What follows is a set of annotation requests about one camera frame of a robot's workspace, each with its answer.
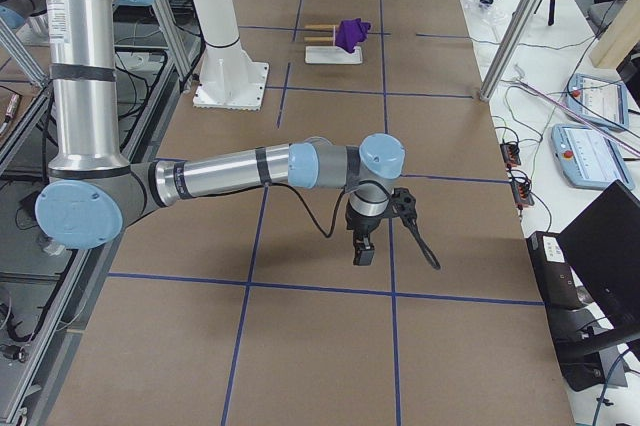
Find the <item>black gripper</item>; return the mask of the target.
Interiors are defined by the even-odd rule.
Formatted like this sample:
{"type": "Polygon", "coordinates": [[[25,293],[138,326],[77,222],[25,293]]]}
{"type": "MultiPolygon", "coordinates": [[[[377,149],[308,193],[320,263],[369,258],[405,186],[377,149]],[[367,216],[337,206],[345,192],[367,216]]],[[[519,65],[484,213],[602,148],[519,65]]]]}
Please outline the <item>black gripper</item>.
{"type": "Polygon", "coordinates": [[[356,211],[348,204],[345,212],[347,229],[352,232],[355,266],[370,266],[375,256],[375,246],[371,234],[379,227],[385,212],[367,216],[356,211]]]}

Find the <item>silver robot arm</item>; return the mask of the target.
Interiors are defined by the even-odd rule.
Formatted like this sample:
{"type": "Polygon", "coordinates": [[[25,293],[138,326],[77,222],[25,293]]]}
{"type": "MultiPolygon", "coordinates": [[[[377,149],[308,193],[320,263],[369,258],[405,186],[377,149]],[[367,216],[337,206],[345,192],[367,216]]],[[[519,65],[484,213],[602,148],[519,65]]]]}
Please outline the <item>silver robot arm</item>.
{"type": "Polygon", "coordinates": [[[334,188],[349,197],[354,261],[369,264],[370,233],[390,215],[402,172],[401,142],[383,133],[358,146],[312,138],[198,161],[133,164],[120,148],[115,2],[46,0],[58,152],[35,203],[42,231],[69,248],[91,249],[180,200],[280,183],[296,190],[334,188]]]}

